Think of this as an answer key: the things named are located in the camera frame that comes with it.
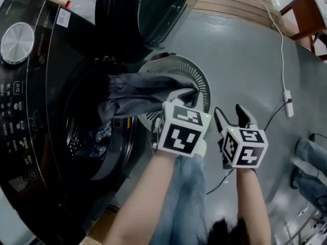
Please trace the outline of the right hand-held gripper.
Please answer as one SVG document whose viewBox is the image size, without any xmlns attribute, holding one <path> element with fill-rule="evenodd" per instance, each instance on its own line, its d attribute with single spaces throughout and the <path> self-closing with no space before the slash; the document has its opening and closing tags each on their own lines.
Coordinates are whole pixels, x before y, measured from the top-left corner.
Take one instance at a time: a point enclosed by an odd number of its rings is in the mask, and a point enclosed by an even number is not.
<svg viewBox="0 0 327 245">
<path fill-rule="evenodd" d="M 266 134 L 245 107 L 236 104 L 236 113 L 238 125 L 233 125 L 219 107 L 214 109 L 214 119 L 222 136 L 223 168 L 258 168 L 269 145 Z"/>
</svg>

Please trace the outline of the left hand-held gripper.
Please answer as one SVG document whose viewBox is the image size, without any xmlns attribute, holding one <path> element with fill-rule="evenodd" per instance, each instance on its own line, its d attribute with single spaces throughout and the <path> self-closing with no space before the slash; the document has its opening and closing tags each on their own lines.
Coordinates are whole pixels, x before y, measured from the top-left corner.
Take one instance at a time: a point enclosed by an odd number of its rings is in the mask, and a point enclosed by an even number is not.
<svg viewBox="0 0 327 245">
<path fill-rule="evenodd" d="M 192 158 L 204 138 L 212 115 L 195 110 L 200 91 L 192 98 L 191 108 L 185 107 L 186 93 L 169 94 L 155 122 L 153 149 Z"/>
</svg>

